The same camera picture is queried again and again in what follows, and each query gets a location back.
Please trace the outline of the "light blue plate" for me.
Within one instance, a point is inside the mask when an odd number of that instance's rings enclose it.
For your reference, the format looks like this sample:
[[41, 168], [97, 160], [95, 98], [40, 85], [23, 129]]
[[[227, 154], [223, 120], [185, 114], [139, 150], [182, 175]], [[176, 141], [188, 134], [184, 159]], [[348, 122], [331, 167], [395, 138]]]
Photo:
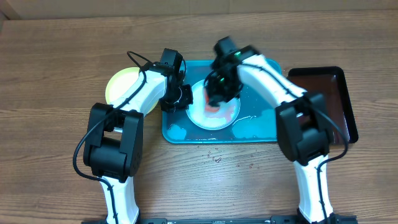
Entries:
[[238, 117], [241, 106], [240, 99], [233, 98], [227, 103], [221, 102], [218, 112], [209, 113], [205, 111], [203, 83], [204, 80], [200, 80], [192, 86], [193, 103], [186, 110], [188, 118], [193, 124], [205, 130], [215, 131], [226, 128]]

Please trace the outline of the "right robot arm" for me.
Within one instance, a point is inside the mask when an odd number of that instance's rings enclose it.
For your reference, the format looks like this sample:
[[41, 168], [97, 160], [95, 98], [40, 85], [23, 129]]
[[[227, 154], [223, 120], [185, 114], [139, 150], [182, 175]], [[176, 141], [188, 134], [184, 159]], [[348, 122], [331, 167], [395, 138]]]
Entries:
[[333, 208], [325, 169], [333, 131], [323, 95], [290, 82], [251, 45], [240, 49], [225, 37], [214, 51], [212, 71], [205, 79], [206, 103], [219, 107], [239, 98], [244, 86], [262, 96], [275, 110], [280, 150], [295, 167], [299, 215], [305, 223], [329, 223]]

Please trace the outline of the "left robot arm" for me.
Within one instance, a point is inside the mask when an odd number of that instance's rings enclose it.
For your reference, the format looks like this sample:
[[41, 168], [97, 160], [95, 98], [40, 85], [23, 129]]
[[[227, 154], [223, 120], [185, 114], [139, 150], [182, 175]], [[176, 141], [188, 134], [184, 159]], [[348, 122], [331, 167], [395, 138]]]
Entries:
[[[158, 62], [138, 66], [138, 79], [111, 104], [96, 103], [90, 110], [86, 134], [73, 154], [75, 172], [98, 181], [108, 214], [103, 223], [138, 223], [133, 177], [142, 160], [144, 118], [160, 105], [164, 112], [185, 110], [193, 103], [192, 89], [183, 80], [187, 66], [176, 50], [164, 49]], [[92, 174], [77, 166], [78, 149]]]

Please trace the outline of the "yellow plate top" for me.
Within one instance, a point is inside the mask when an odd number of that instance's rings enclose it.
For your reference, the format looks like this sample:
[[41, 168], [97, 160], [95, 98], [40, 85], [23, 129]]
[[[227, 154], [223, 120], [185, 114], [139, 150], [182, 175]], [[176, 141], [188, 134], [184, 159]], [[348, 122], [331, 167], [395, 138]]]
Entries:
[[115, 73], [109, 80], [105, 89], [105, 99], [107, 104], [111, 104], [113, 101], [117, 100], [128, 89], [137, 82], [139, 78], [139, 68], [129, 67]]

